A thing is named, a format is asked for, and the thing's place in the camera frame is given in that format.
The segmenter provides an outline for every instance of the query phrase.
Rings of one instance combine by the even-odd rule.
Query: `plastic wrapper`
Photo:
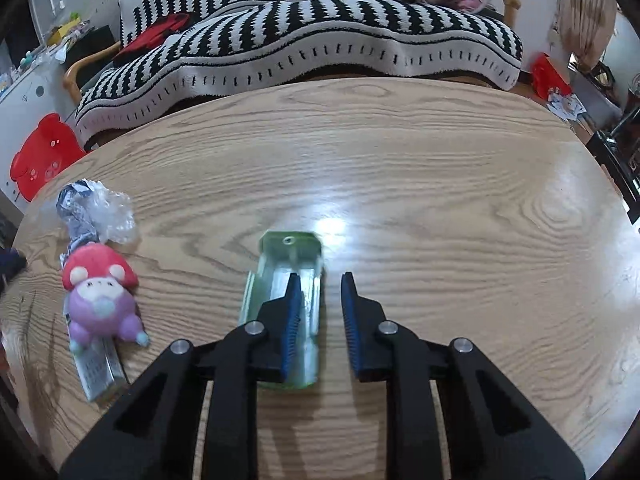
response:
[[[70,239],[67,250],[60,254],[62,267],[69,254],[89,242],[127,245],[138,239],[130,198],[101,182],[78,180],[67,184],[58,195],[56,210]]]

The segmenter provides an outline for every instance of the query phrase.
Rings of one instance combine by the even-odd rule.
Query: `yellow object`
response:
[[[60,27],[56,32],[54,32],[51,35],[51,37],[47,40],[47,46],[52,46],[60,43],[60,41],[62,41],[62,38],[64,38],[67,35],[67,33],[79,23],[80,23],[80,18],[76,18],[75,20],[65,23],[65,25],[62,25],[62,27]]]

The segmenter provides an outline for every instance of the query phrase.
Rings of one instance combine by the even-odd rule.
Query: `table surface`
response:
[[[385,388],[351,380],[343,272],[421,338],[472,339],[591,475],[640,405],[640,235],[574,134],[520,96],[392,78],[248,92],[148,124],[86,156],[30,206],[29,269],[2,302],[20,416],[55,466],[100,417],[62,317],[67,238],[46,202],[77,177],[133,200],[152,345],[121,344],[134,380],[174,339],[238,320],[267,229],[324,245],[320,380],[261,391],[261,478],[383,478]]]

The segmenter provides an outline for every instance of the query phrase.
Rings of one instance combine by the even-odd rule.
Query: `beige hanging cloth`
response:
[[[600,60],[616,24],[615,0],[561,0],[562,46],[578,59],[579,69],[590,72]]]

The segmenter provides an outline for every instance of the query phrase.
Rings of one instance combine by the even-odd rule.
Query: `green plastic container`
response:
[[[292,272],[300,276],[304,295],[296,355],[287,382],[269,387],[306,388],[318,380],[322,245],[313,233],[267,231],[260,239],[258,271],[246,280],[238,324],[256,319],[265,301],[284,296]]]

